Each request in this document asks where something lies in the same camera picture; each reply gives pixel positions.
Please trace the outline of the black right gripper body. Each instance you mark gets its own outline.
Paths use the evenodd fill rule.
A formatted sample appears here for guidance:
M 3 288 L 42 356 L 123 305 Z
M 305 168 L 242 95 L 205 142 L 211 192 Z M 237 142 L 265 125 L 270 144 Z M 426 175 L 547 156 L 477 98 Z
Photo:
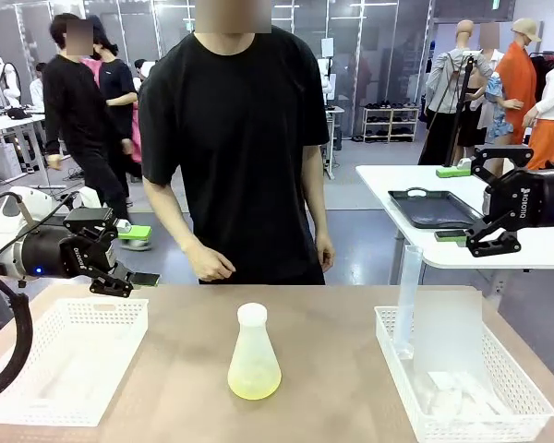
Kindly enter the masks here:
M 554 227 L 554 168 L 513 169 L 485 190 L 483 220 L 499 228 Z

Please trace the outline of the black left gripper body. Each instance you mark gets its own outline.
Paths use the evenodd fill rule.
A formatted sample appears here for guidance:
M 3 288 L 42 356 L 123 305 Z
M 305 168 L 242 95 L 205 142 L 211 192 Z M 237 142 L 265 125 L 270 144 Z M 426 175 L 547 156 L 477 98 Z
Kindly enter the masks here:
M 72 279 L 109 273 L 116 257 L 109 241 L 73 234 L 65 228 L 44 228 L 24 237 L 20 263 L 31 277 Z

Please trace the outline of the person's right hand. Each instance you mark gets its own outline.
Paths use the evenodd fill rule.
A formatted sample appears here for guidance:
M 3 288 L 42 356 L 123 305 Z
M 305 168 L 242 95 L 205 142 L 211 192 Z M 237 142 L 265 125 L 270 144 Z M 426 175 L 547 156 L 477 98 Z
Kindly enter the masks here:
M 230 278 L 235 266 L 223 254 L 211 249 L 200 241 L 188 243 L 183 252 L 199 280 L 210 282 Z

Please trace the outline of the person's left hand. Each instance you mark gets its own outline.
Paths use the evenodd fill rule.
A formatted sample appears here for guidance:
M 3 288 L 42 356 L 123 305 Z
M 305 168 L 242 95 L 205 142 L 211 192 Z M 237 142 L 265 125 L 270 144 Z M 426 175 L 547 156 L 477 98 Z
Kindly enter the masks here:
M 321 269 L 327 272 L 333 266 L 336 255 L 331 237 L 327 232 L 319 232 L 316 234 L 315 243 Z

